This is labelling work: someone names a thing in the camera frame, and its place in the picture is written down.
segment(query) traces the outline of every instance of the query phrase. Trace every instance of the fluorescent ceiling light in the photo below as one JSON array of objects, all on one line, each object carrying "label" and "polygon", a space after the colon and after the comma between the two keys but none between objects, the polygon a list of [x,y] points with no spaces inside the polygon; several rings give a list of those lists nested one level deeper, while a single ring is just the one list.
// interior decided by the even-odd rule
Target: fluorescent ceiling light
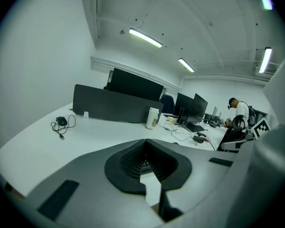
[{"label": "fluorescent ceiling light", "polygon": [[272,10],[272,2],[271,0],[262,0],[263,6],[266,10]]},{"label": "fluorescent ceiling light", "polygon": [[138,37],[140,37],[140,38],[142,38],[142,39],[144,39],[144,40],[146,40],[146,41],[152,43],[153,45],[155,45],[155,46],[157,46],[157,47],[159,47],[159,48],[162,47],[162,43],[159,43],[158,41],[152,39],[151,37],[149,37],[149,36],[147,36],[147,35],[142,34],[141,32],[138,32],[138,31],[135,30],[135,29],[132,29],[132,28],[131,28],[131,29],[129,30],[129,32],[130,32],[131,34],[133,34],[133,35],[136,35],[136,36],[138,36]]},{"label": "fluorescent ceiling light", "polygon": [[183,64],[190,72],[192,72],[192,73],[194,72],[193,68],[190,67],[189,64],[185,62],[184,59],[180,58],[180,59],[179,59],[179,62],[180,62],[181,64]]},{"label": "fluorescent ceiling light", "polygon": [[269,59],[270,59],[271,52],[272,52],[271,48],[269,48],[269,47],[265,48],[265,55],[264,55],[264,59],[263,59],[262,66],[260,68],[259,73],[262,74],[265,71],[267,64],[269,62]]}]

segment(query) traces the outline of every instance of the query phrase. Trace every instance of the charger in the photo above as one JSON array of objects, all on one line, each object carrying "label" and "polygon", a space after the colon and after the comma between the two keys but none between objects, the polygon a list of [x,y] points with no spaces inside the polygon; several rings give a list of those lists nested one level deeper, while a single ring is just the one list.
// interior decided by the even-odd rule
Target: charger
[{"label": "charger", "polygon": [[203,137],[193,136],[193,140],[198,143],[204,143],[206,139]]}]

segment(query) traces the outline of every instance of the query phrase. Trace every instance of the white cup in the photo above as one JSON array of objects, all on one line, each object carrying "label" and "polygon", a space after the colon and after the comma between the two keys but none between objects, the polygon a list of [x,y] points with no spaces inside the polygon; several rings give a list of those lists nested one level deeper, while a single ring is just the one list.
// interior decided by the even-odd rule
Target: white cup
[{"label": "white cup", "polygon": [[157,124],[159,109],[150,107],[146,128],[152,130]]}]

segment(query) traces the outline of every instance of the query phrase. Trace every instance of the computer mouse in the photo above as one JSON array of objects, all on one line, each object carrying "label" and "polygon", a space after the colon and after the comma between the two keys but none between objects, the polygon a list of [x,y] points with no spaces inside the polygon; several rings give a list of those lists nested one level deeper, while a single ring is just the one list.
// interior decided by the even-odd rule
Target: computer mouse
[{"label": "computer mouse", "polygon": [[67,120],[63,116],[56,117],[56,122],[60,126],[66,126],[67,125]]}]

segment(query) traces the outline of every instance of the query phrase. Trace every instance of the white desk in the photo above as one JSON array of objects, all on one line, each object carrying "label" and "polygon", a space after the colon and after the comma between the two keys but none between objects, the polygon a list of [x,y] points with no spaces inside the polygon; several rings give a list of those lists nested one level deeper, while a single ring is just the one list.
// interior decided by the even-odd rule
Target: white desk
[{"label": "white desk", "polygon": [[[66,105],[41,118],[25,130],[17,134],[0,149],[0,174],[22,195],[28,193],[43,179],[56,172],[71,160],[86,153],[98,151],[120,143],[137,139],[159,139],[170,143],[213,150],[210,143],[195,144],[192,138],[178,141],[171,133],[160,126],[148,130],[145,124],[110,122],[98,119],[84,119],[76,115],[76,127],[67,130],[65,140],[52,130],[50,125],[56,117],[64,116],[68,119],[72,104]],[[161,116],[159,124],[163,126],[166,117]],[[215,148],[218,147],[226,130],[223,127],[212,128],[201,123],[207,136],[210,137]],[[188,136],[195,136],[182,127],[166,124],[172,134],[180,140]]]}]

